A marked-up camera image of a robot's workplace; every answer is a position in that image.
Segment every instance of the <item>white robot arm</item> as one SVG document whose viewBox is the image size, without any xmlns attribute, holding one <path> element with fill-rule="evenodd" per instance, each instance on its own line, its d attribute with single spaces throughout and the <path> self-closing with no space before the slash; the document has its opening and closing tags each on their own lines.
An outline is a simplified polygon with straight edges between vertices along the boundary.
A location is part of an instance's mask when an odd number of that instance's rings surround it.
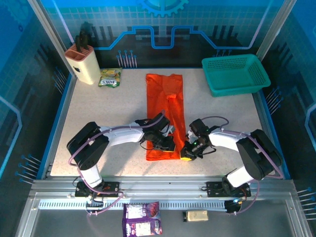
<svg viewBox="0 0 316 237">
<path fill-rule="evenodd" d="M 154 150 L 174 151 L 175 143 L 173 137 L 169 136 L 174 131 L 174 127 L 170 125 L 170 121 L 165 116 L 161 118 L 162 116 L 160 113 L 153 119 L 136 120 L 123 126 L 99 127 L 95 122 L 89 122 L 83 127 L 67 144 L 67 149 L 71 154 L 74 154 L 79 147 L 96 134 L 108 131 L 89 143 L 74 158 L 87 184 L 92 188 L 102 185 L 103 179 L 97 162 L 107 147 L 127 142 L 150 141 Z"/>
<path fill-rule="evenodd" d="M 203 158 L 205 155 L 203 152 L 208 147 L 213 148 L 210 153 L 216 151 L 215 147 L 225 147 L 239 152 L 244 165 L 223 178 L 223 188 L 227 195 L 253 179 L 263 179 L 274 170 L 264 154 L 258 150 L 248 136 L 258 142 L 277 166 L 282 164 L 280 153 L 262 130 L 257 129 L 251 133 L 226 132 L 218 126 L 207 127 L 201 119 L 193 121 L 190 129 L 187 134 L 188 140 L 181 150 L 183 160 Z"/>
</svg>

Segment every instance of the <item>snack bag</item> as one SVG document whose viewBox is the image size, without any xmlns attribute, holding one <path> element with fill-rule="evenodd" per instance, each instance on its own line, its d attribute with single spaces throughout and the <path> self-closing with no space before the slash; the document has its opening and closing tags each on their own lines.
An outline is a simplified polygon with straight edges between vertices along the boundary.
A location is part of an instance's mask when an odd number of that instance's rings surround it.
<svg viewBox="0 0 316 237">
<path fill-rule="evenodd" d="M 120 75 L 122 68 L 105 68 L 101 69 L 101 77 L 98 86 L 117 87 L 120 84 Z"/>
<path fill-rule="evenodd" d="M 124 204 L 123 237 L 161 235 L 159 202 Z"/>
</svg>

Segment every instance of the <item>white tabletop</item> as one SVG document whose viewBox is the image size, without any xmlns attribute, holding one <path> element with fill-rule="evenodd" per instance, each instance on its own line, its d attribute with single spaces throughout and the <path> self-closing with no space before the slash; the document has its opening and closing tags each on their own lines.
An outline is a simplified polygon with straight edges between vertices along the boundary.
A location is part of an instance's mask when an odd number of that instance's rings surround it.
<svg viewBox="0 0 316 237">
<path fill-rule="evenodd" d="M 131 69 L 123 70 L 117 88 L 98 87 L 77 81 L 51 170 L 52 176 L 76 176 L 70 167 L 66 145 L 88 122 L 116 126 L 147 117 L 146 74 L 181 74 L 184 84 L 186 127 L 206 116 L 224 116 L 226 127 L 235 131 L 261 129 L 251 94 L 212 97 L 203 69 Z M 221 125 L 220 119 L 206 120 L 209 127 Z M 217 148 L 217 152 L 194 161 L 147 161 L 146 151 L 138 143 L 109 147 L 98 162 L 102 175 L 225 175 L 242 165 L 238 152 Z"/>
</svg>

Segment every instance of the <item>green plastic basket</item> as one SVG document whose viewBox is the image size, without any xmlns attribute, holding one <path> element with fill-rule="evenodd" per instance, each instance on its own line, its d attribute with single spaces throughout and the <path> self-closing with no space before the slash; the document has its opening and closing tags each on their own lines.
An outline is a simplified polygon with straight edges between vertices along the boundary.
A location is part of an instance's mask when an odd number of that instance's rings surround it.
<svg viewBox="0 0 316 237">
<path fill-rule="evenodd" d="M 271 84 L 253 54 L 204 58 L 202 65 L 214 97 L 255 93 Z"/>
</svg>

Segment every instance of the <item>red towel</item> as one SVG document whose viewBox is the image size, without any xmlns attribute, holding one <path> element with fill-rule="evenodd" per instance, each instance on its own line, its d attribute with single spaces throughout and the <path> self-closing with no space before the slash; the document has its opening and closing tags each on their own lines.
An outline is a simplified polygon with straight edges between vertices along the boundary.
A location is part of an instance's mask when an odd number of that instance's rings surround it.
<svg viewBox="0 0 316 237">
<path fill-rule="evenodd" d="M 182 75 L 147 74 L 146 83 L 147 117 L 153 118 L 162 110 L 165 110 L 165 116 L 170 120 L 170 125 L 175 127 L 172 136 L 176 144 L 174 152 L 147 151 L 146 160 L 180 159 L 180 151 L 184 146 L 186 135 Z M 147 148 L 153 148 L 151 142 L 147 142 Z"/>
</svg>

